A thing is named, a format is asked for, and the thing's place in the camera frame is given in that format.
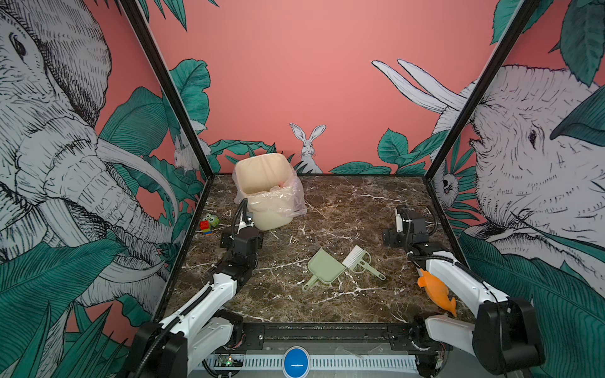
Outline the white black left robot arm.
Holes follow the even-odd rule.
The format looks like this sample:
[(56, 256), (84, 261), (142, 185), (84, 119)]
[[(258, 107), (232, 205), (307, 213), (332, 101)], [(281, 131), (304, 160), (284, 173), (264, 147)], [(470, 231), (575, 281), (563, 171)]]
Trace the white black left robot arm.
[(118, 377), (187, 377), (219, 347), (233, 348), (244, 338), (242, 317), (223, 309), (258, 266), (262, 232), (239, 203), (231, 231), (223, 234), (226, 252), (210, 269), (205, 286), (179, 310), (137, 331)]

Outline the cream plastic trash bin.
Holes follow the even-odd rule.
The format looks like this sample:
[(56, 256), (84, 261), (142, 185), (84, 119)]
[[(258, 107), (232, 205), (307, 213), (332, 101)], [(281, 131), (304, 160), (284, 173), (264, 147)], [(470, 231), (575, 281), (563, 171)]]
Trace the cream plastic trash bin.
[(269, 231), (289, 224), (299, 215), (299, 183), (283, 154), (262, 154), (235, 165), (235, 202), (247, 200), (255, 227)]

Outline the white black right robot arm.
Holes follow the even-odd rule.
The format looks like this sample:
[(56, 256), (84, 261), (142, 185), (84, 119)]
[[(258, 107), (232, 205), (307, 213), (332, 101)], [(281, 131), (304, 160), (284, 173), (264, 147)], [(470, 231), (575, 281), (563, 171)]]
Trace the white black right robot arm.
[(418, 284), (430, 288), (436, 279), (446, 295), (461, 299), (474, 315), (473, 323), (457, 320), (453, 310), (421, 319), (422, 335), (474, 356), (493, 375), (529, 369), (545, 363), (545, 348), (533, 305), (494, 288), (472, 272), (452, 252), (430, 241), (425, 217), (397, 206), (395, 227), (382, 233), (384, 245), (401, 247), (419, 274)]

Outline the light green plastic dustpan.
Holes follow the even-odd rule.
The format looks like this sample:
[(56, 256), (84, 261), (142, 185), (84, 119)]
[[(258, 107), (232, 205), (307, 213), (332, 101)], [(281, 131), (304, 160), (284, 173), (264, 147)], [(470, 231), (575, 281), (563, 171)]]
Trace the light green plastic dustpan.
[(346, 267), (337, 261), (332, 255), (320, 248), (307, 264), (308, 270), (313, 274), (310, 280), (302, 287), (304, 291), (309, 291), (317, 283), (330, 285), (346, 269)]

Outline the light green hand brush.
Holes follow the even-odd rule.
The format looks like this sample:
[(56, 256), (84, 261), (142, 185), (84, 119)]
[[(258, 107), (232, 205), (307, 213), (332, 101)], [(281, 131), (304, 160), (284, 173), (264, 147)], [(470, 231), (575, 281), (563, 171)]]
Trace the light green hand brush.
[(354, 246), (342, 264), (351, 272), (357, 274), (369, 272), (380, 280), (386, 280), (386, 276), (382, 272), (371, 266), (371, 255), (362, 247)]

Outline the clear plastic bin liner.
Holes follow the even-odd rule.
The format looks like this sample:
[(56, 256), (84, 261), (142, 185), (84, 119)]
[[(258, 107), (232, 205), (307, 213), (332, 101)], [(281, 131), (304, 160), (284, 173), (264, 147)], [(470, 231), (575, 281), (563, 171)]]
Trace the clear plastic bin liner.
[(246, 199), (252, 213), (296, 217), (306, 212), (303, 186), (295, 173), (240, 172), (233, 179), (237, 201)]

